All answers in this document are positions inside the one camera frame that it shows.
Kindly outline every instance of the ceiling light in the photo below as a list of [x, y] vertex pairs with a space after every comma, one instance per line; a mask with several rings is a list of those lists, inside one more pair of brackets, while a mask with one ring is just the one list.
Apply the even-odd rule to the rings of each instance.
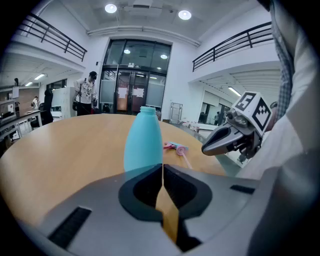
[[40, 79], [40, 78], [42, 78], [42, 77], [44, 77], [45, 76], [45, 74], [40, 74], [40, 75], [38, 75], [34, 80], [38, 80], [38, 79]]
[[104, 7], [105, 11], [109, 14], [113, 14], [117, 11], [117, 7], [110, 3], [110, 4], [107, 4], [105, 7]]
[[179, 18], [183, 20], [189, 20], [191, 18], [191, 13], [187, 10], [182, 10], [179, 12]]
[[228, 88], [229, 88], [229, 90], [234, 92], [236, 95], [241, 96], [241, 94], [239, 92], [237, 92], [235, 89], [233, 89], [232, 87], [228, 87]]

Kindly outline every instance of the desk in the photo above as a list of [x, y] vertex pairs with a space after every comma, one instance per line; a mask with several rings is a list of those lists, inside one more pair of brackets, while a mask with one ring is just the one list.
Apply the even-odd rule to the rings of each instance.
[[0, 138], [3, 139], [5, 136], [7, 136], [8, 134], [11, 134], [12, 132], [14, 131], [17, 131], [19, 132], [19, 136], [20, 138], [22, 138], [22, 134], [21, 134], [21, 131], [20, 131], [20, 127], [19, 127], [19, 122], [23, 121], [23, 120], [26, 120], [26, 119], [30, 119], [30, 118], [35, 118], [35, 117], [38, 117], [38, 121], [39, 121], [39, 127], [42, 126], [42, 120], [41, 120], [41, 110], [36, 110], [36, 111], [32, 111], [30, 113], [26, 113], [24, 115], [21, 115], [19, 117], [14, 117], [14, 118], [11, 118], [9, 119], [8, 121], [4, 122], [4, 123], [1, 123], [0, 125], [0, 132], [11, 127], [11, 126], [14, 126], [16, 124], [18, 124], [18, 126], [16, 128], [13, 128], [12, 130], [10, 130], [9, 132], [6, 132], [5, 134], [1, 135]]
[[[77, 116], [49, 123], [17, 141], [0, 158], [0, 191], [13, 215], [37, 226], [50, 209], [82, 187], [122, 173], [134, 119], [123, 114]], [[194, 170], [225, 174], [214, 156], [202, 154], [198, 140], [171, 124], [159, 124], [163, 142], [189, 147], [186, 156]], [[174, 150], [164, 152], [163, 162], [187, 168]], [[157, 208], [177, 213], [162, 192]]]

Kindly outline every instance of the double door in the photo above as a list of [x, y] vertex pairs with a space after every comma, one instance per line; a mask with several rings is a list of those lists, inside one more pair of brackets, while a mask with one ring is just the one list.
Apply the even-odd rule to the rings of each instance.
[[115, 113], [137, 115], [146, 105], [149, 73], [119, 70], [115, 86]]

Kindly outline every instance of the bottle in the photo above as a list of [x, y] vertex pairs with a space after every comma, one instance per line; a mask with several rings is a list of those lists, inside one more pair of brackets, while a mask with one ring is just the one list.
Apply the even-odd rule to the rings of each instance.
[[124, 148], [126, 172], [163, 162], [163, 144], [156, 109], [142, 106], [136, 116]]

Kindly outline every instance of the balcony railing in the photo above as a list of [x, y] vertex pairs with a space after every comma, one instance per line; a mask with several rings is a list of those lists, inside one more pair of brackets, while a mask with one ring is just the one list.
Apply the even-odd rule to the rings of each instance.
[[17, 28], [16, 34], [28, 38], [39, 38], [41, 43], [43, 41], [49, 42], [61, 48], [64, 53], [68, 52], [80, 58], [82, 62], [87, 52], [85, 48], [73, 41], [70, 37], [33, 13], [30, 13], [24, 19], [22, 24]]
[[193, 72], [201, 66], [215, 62], [218, 58], [242, 48], [253, 48], [256, 44], [273, 40], [271, 22], [242, 31], [217, 44], [193, 61]]

